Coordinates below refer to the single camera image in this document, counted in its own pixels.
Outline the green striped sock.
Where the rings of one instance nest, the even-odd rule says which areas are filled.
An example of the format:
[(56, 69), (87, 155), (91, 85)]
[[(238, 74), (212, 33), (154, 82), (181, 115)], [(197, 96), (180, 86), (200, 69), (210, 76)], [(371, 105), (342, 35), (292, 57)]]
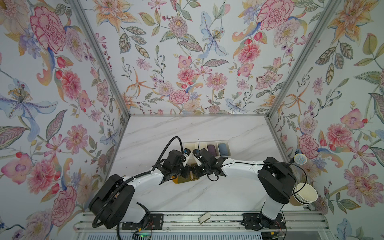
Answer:
[(189, 172), (187, 177), (182, 177), (182, 176), (177, 176), (175, 178), (172, 178), (172, 181), (175, 183), (175, 184), (184, 184), (184, 183), (188, 183), (188, 182), (192, 182), (192, 181), (197, 181), (199, 180), (200, 178), (197, 177), (193, 172)]

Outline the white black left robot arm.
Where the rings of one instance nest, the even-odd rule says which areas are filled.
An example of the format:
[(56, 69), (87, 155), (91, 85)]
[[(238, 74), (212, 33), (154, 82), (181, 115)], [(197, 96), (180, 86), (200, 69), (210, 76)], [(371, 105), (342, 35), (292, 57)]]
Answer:
[(123, 178), (117, 174), (110, 176), (89, 203), (89, 210), (95, 215), (93, 228), (105, 226), (111, 229), (126, 215), (136, 192), (182, 176), (189, 172), (187, 165), (191, 150), (172, 150), (166, 159), (155, 164), (154, 169), (133, 177)]

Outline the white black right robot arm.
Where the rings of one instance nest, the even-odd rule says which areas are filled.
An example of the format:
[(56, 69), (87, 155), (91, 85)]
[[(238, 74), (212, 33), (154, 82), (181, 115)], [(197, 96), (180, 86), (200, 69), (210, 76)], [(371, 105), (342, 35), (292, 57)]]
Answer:
[(195, 149), (197, 176), (241, 177), (259, 181), (268, 197), (259, 214), (260, 220), (275, 221), (280, 210), (289, 203), (297, 182), (288, 163), (268, 157), (264, 161), (248, 162), (227, 157), (214, 157), (206, 149)]

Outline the purple rolled sock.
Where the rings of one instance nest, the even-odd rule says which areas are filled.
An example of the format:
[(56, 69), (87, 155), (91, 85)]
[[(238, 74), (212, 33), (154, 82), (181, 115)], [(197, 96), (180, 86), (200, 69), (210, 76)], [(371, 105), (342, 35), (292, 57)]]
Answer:
[(217, 157), (217, 156), (218, 156), (216, 147), (215, 147), (214, 145), (207, 145), (207, 148), (208, 148), (208, 152), (209, 152), (210, 154), (212, 154), (214, 157)]

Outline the blue rolled sock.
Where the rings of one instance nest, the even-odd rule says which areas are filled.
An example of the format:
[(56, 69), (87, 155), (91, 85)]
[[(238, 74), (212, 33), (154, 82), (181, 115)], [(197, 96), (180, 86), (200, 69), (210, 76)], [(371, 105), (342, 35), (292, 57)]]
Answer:
[(230, 150), (229, 150), (227, 144), (225, 144), (225, 143), (219, 143), (219, 144), (218, 144), (218, 148), (219, 148), (220, 156), (223, 156), (223, 157), (228, 157), (228, 156), (230, 156)]

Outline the cream plastic divided organizer tray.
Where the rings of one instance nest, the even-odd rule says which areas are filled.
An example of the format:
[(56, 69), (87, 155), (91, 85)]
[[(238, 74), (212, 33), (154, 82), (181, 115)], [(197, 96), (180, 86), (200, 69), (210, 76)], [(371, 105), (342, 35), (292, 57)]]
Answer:
[(191, 151), (193, 151), (195, 149), (200, 149), (200, 150), (206, 149), (208, 151), (207, 145), (214, 145), (216, 147), (216, 150), (218, 153), (217, 157), (223, 157), (223, 156), (220, 156), (220, 153), (219, 153), (219, 148), (218, 148), (219, 143), (227, 144), (227, 146), (230, 150), (230, 156), (231, 156), (232, 153), (231, 153), (231, 149), (230, 149), (230, 145), (229, 145), (228, 141), (195, 141), (195, 142), (185, 142), (185, 143), (183, 143), (183, 145), (184, 145), (184, 148), (188, 148)]

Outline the black stand shower head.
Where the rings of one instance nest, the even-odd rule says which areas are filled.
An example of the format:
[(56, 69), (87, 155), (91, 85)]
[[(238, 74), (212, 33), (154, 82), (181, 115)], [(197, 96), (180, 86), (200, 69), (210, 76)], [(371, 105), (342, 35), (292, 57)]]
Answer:
[(308, 158), (304, 154), (295, 154), (289, 161), (291, 165), (304, 165), (308, 162)]

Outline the stacked paper cups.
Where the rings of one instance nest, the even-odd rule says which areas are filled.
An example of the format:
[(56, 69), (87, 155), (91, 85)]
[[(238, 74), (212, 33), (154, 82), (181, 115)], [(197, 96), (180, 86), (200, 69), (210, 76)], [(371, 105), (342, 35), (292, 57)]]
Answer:
[(305, 206), (314, 203), (318, 199), (318, 193), (314, 187), (306, 183), (299, 183), (293, 189), (290, 204), (293, 206)]

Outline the small grey tag on rail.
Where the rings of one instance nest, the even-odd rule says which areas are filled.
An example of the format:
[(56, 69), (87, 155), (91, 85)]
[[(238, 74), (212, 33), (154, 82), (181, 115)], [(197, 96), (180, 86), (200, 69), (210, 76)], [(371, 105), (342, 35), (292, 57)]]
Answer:
[(202, 225), (203, 223), (208, 221), (210, 218), (211, 218), (211, 213), (205, 213), (204, 215), (202, 215), (201, 217), (198, 218), (198, 221), (199, 221), (200, 225)]

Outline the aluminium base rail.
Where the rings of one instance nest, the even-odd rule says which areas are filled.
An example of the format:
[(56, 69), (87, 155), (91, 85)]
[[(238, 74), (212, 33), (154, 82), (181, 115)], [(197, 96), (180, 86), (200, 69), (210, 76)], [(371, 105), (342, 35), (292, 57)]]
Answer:
[[(257, 227), (256, 219), (259, 212), (210, 212), (209, 218), (200, 221), (206, 213), (204, 212), (153, 212), (144, 227), (138, 224), (121, 222), (119, 228), (122, 232), (144, 231), (157, 232), (234, 232), (252, 231)], [(328, 232), (328, 223), (320, 212), (309, 211), (281, 211), (276, 220), (273, 221), (271, 229), (261, 231), (283, 231), (283, 232)]]

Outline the aluminium corner frame post left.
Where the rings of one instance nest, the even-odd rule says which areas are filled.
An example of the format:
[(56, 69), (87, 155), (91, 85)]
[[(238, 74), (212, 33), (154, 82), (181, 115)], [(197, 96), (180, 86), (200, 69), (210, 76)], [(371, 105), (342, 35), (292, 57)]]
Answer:
[(86, 16), (85, 10), (82, 8), (80, 1), (69, 0), (69, 4), (71, 5), (72, 10), (74, 11), (77, 17), (77, 20), (79, 21), (80, 26), (84, 29), (86, 38), (89, 41), (89, 44), (95, 53), (95, 58), (97, 60), (97, 63), (99, 64), (100, 68), (105, 74), (106, 79), (110, 84), (110, 87), (112, 88), (112, 92), (116, 97), (116, 100), (119, 104), (119, 107), (122, 113), (129, 120), (131, 115), (125, 104), (125, 101), (123, 100), (122, 94), (118, 88), (118, 85), (117, 85), (117, 82), (115, 81), (113, 73), (108, 65), (108, 61), (104, 57), (102, 48), (100, 47), (99, 42), (96, 38), (96, 35), (92, 29), (92, 26), (90, 25), (90, 22)]

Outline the aluminium corner frame post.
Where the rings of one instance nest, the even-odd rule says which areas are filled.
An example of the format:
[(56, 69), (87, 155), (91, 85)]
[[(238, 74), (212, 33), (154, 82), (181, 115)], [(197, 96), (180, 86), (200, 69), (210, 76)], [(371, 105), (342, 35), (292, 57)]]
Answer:
[(290, 71), (282, 89), (280, 90), (279, 94), (275, 98), (275, 101), (272, 107), (270, 108), (268, 113), (265, 115), (266, 120), (271, 120), (274, 114), (277, 113), (278, 108), (283, 102), (287, 92), (289, 91), (291, 85), (296, 79), (304, 63), (308, 59), (310, 53), (312, 52), (312, 50), (314, 50), (319, 40), (319, 37), (321, 36), (323, 31), (326, 29), (326, 25), (328, 21), (331, 19), (331, 17), (335, 13), (338, 6), (339, 6), (338, 1), (328, 1), (326, 7), (323, 10), (323, 13), (321, 14), (318, 22), (315, 25), (312, 36), (309, 38), (303, 50), (300, 52), (299, 57), (297, 58), (297, 62), (294, 64), (292, 70)]
[(90, 25), (90, 22), (86, 16), (85, 10), (82, 8), (80, 1), (69, 0), (69, 4), (71, 5), (72, 10), (74, 11), (77, 17), (77, 20), (79, 21), (80, 26), (84, 29), (86, 38), (89, 41), (89, 44), (95, 53), (95, 58), (97, 60), (97, 63), (99, 64), (100, 68), (105, 74), (106, 79), (110, 84), (110, 87), (112, 88), (112, 92), (116, 97), (116, 100), (119, 104), (119, 107), (122, 113), (129, 120), (131, 115), (125, 104), (125, 101), (123, 100), (122, 94), (118, 88), (118, 85), (117, 85), (117, 82), (115, 81), (113, 73), (108, 65), (108, 61), (104, 57), (102, 48), (100, 47), (99, 42), (96, 38), (96, 35), (92, 29), (92, 26)]

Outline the aluminium corner frame post right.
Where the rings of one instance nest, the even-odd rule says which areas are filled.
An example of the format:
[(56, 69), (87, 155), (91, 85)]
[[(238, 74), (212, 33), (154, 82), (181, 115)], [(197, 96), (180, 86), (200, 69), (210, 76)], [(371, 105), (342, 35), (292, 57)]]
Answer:
[(290, 71), (282, 89), (280, 90), (279, 94), (275, 98), (275, 101), (272, 107), (270, 108), (268, 113), (265, 115), (266, 120), (271, 120), (274, 114), (277, 113), (278, 108), (283, 102), (287, 92), (289, 91), (291, 85), (296, 79), (304, 63), (308, 59), (310, 53), (312, 52), (312, 50), (314, 50), (319, 40), (319, 37), (321, 36), (323, 31), (326, 29), (326, 25), (328, 21), (331, 19), (331, 17), (335, 13), (338, 6), (339, 6), (338, 1), (328, 1), (326, 7), (323, 10), (323, 13), (321, 14), (318, 22), (315, 25), (312, 36), (309, 38), (303, 50), (300, 52), (299, 57), (297, 58), (297, 62), (294, 64), (292, 70)]

